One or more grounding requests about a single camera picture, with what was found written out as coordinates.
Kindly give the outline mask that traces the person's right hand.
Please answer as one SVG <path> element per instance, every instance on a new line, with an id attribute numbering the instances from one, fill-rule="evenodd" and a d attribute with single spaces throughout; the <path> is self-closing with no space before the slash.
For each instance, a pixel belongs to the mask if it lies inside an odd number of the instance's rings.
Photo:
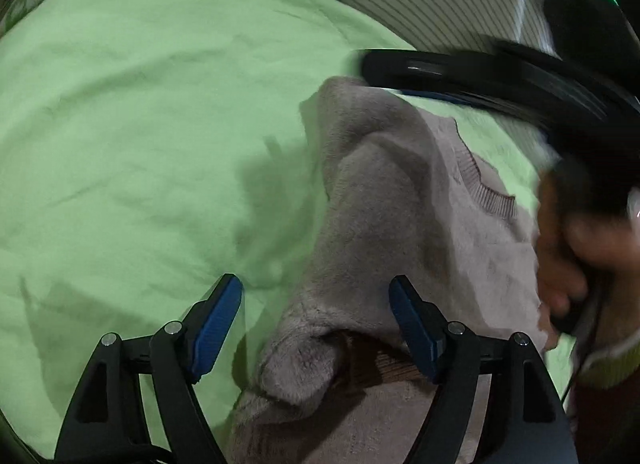
<path id="1" fill-rule="evenodd" d="M 538 328 L 548 336 L 544 348 L 555 348 L 559 340 L 550 318 L 565 316 L 573 300 L 587 296 L 583 265 L 613 275 L 613 288 L 603 307 L 594 344 L 604 348 L 626 340 L 639 329 L 639 219 L 561 216 L 555 178 L 550 172 L 541 177 L 538 202 Z"/>

